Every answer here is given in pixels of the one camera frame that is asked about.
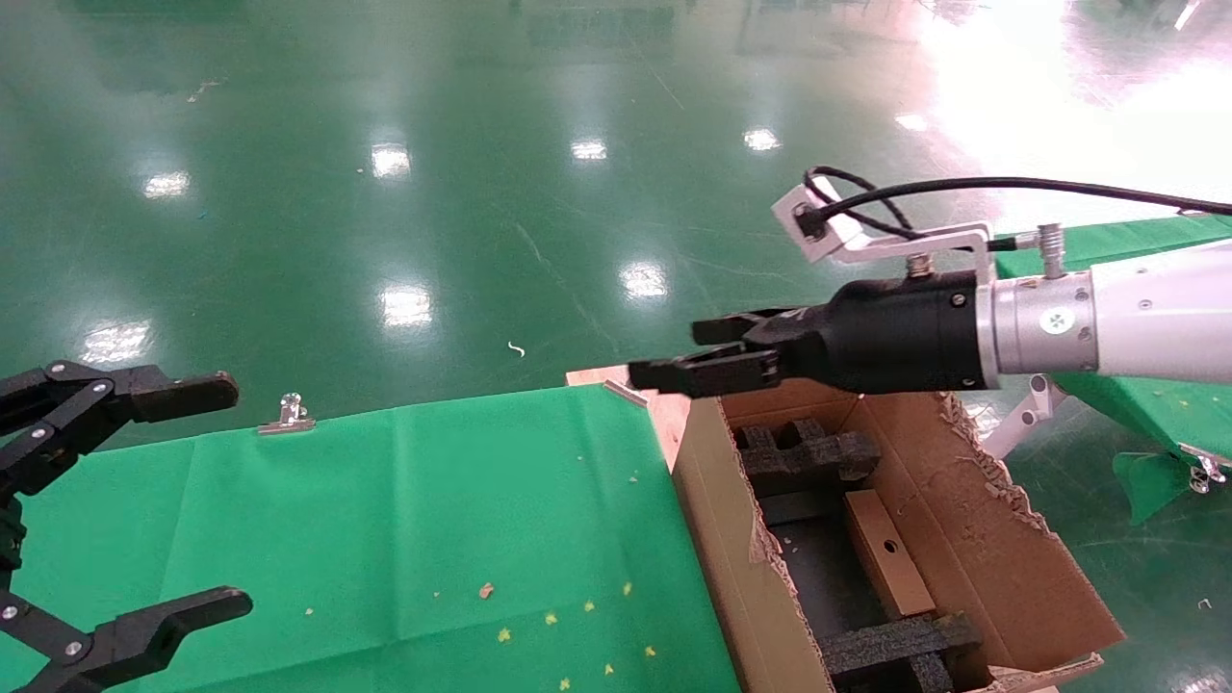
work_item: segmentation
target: metal bracket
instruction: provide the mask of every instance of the metal bracket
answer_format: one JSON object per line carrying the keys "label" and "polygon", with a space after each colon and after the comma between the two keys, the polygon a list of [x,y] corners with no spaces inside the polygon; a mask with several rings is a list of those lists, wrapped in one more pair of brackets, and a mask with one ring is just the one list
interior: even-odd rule
{"label": "metal bracket", "polygon": [[1198,460],[1198,466],[1189,466],[1189,487],[1195,493],[1210,493],[1212,481],[1227,483],[1228,477],[1223,470],[1232,471],[1232,460],[1201,448],[1194,448],[1188,443],[1177,443],[1177,446],[1180,448],[1181,453],[1193,455]]}
{"label": "metal bracket", "polygon": [[[834,186],[824,176],[816,176],[813,182],[829,195],[839,199]],[[936,250],[957,250],[968,248],[968,254],[973,260],[976,281],[979,286],[987,286],[997,279],[992,255],[988,252],[988,240],[992,232],[983,222],[965,223],[931,228],[922,231],[924,238],[917,240],[904,240],[898,237],[872,237],[864,232],[860,222],[846,215],[839,215],[828,222],[829,233],[821,239],[804,236],[796,223],[795,211],[801,205],[819,207],[824,202],[813,197],[803,185],[797,185],[787,191],[771,210],[775,218],[782,224],[787,236],[800,247],[804,258],[809,263],[817,263],[822,258],[833,255],[840,263],[866,263],[870,260],[882,260],[886,258],[903,258],[934,253]]]}
{"label": "metal bracket", "polygon": [[648,404],[646,395],[642,395],[641,390],[634,390],[630,387],[627,382],[617,382],[612,379],[607,379],[604,381],[604,388],[607,390],[609,392],[615,392],[616,395],[620,395],[621,397],[628,400],[630,402],[637,404],[638,407],[646,407]]}
{"label": "metal bracket", "polygon": [[278,420],[256,427],[259,435],[277,435],[280,433],[297,433],[317,428],[317,419],[308,416],[308,409],[301,404],[302,397],[298,392],[287,392],[282,396]]}
{"label": "metal bracket", "polygon": [[1052,418],[1052,412],[1069,395],[1044,374],[1031,376],[1031,393],[1009,413],[981,443],[993,457],[1004,460],[1040,422]]}

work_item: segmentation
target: green table cover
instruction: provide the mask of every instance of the green table cover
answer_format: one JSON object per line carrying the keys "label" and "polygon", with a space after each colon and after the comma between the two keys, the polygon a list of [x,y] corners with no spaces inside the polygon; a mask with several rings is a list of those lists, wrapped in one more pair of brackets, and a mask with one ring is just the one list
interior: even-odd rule
{"label": "green table cover", "polygon": [[[739,691],[649,418],[600,386],[100,453],[26,508],[14,589],[85,630],[253,596],[129,691]],[[0,691],[43,662],[0,636]]]}
{"label": "green table cover", "polygon": [[[1066,266],[1084,270],[1098,263],[1226,238],[1232,238],[1232,218],[1221,216],[1174,216],[1079,227],[1066,234]],[[1000,253],[997,268],[1003,277],[1035,275],[1044,269],[1039,254],[1031,252]],[[1069,395],[1153,438],[1174,455],[1181,456],[1178,443],[1188,443],[1232,457],[1232,386],[1094,374],[1055,374],[1055,379]],[[1130,497],[1133,524],[1146,520],[1188,488],[1185,467],[1164,455],[1119,455],[1114,470]]]}

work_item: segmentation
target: black cable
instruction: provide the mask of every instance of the black cable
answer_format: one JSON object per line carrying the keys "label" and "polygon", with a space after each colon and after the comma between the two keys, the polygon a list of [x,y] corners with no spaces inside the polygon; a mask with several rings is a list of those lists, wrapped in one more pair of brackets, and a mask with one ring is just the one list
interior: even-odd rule
{"label": "black cable", "polygon": [[[876,192],[877,190],[881,190],[880,187],[869,182],[867,180],[855,174],[848,173],[845,170],[835,169],[833,166],[813,166],[807,171],[804,171],[804,187],[809,192],[816,195],[818,200],[827,203],[827,207],[822,207],[822,210],[828,210],[829,205],[834,205],[837,200],[822,192],[822,190],[817,187],[817,184],[813,182],[813,176],[818,175],[825,175],[837,178],[839,180],[845,180],[853,185],[857,185],[867,190],[869,192]],[[890,226],[886,222],[877,221],[872,217],[861,215],[860,212],[848,212],[848,216],[870,228],[875,228],[885,233],[891,233],[893,236],[906,238],[907,240],[915,240],[918,238],[924,238],[924,234],[912,231],[912,223],[907,221],[907,216],[903,215],[903,212],[898,208],[898,205],[894,205],[888,199],[881,200],[881,203],[885,205],[887,210],[890,210],[890,213],[894,215],[894,218],[898,219],[899,226],[897,227]],[[825,217],[822,217],[822,221],[827,221],[833,216],[835,215],[827,215]]]}
{"label": "black cable", "polygon": [[1178,195],[1145,192],[1142,190],[1131,190],[1129,187],[1114,187],[1110,185],[1095,185],[1090,182],[1071,182],[1064,180],[1052,180],[1045,178],[1009,178],[1009,176],[947,178],[940,180],[922,180],[919,182],[907,182],[903,185],[891,185],[890,187],[877,187],[875,190],[870,190],[869,192],[861,192],[860,195],[846,197],[837,202],[830,202],[827,200],[827,205],[824,207],[818,207],[817,210],[811,212],[811,215],[813,216],[817,223],[824,223],[843,213],[853,218],[859,218],[855,217],[855,215],[850,210],[853,210],[854,207],[859,207],[861,205],[867,205],[870,202],[886,203],[892,197],[903,197],[906,195],[919,195],[922,192],[941,192],[946,190],[968,190],[973,187],[1023,187],[1031,190],[1055,190],[1058,192],[1076,192],[1079,195],[1093,195],[1096,197],[1112,197],[1116,200],[1129,200],[1131,202],[1165,205],[1169,207],[1191,210],[1195,212],[1209,212],[1212,215],[1232,216],[1232,205],[1225,202],[1210,202],[1207,200],[1195,200],[1193,197],[1180,197]]}
{"label": "black cable", "polygon": [[989,253],[1005,253],[1008,250],[1018,250],[1018,238],[1010,236],[1008,238],[993,238],[988,242]]}

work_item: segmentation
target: robotic arm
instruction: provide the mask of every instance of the robotic arm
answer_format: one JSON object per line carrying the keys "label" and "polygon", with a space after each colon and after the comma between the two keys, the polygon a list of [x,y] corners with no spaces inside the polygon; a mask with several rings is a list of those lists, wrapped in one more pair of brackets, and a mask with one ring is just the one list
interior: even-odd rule
{"label": "robotic arm", "polygon": [[[1057,224],[1000,240],[982,223],[875,238],[846,215],[817,222],[838,194],[812,182],[774,206],[809,261],[899,256],[907,276],[853,281],[818,306],[694,323],[694,340],[716,346],[632,363],[631,386],[712,397],[808,377],[885,393],[992,388],[1000,374],[1041,371],[1232,382],[1221,346],[1232,342],[1232,292],[1217,290],[1232,289],[1232,242],[1067,273]],[[1039,248],[1045,274],[998,279],[991,254],[1024,248]],[[971,268],[934,271],[941,250],[963,252]]]}
{"label": "robotic arm", "polygon": [[20,693],[97,693],[165,670],[196,630],[246,615],[253,601],[216,587],[83,633],[10,591],[26,541],[17,494],[34,496],[128,422],[234,407],[225,372],[171,380],[156,366],[100,371],[57,361],[0,380],[0,633],[49,661]]}

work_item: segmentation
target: glossy floor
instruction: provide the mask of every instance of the glossy floor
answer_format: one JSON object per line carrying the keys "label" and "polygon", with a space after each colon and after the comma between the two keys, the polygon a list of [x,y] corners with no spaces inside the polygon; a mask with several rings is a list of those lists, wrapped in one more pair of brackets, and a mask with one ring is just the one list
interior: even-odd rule
{"label": "glossy floor", "polygon": [[[1230,57],[1215,0],[9,2],[0,372],[240,381],[237,409],[121,444],[251,427],[290,390],[333,417],[558,385],[689,350],[696,318],[897,273],[785,239],[768,208],[811,164],[1227,199]],[[1168,212],[906,206],[1003,229]],[[1062,414],[1015,478],[1131,636],[1068,689],[1230,691],[1232,501],[1131,530],[1108,461],[1146,444]]]}

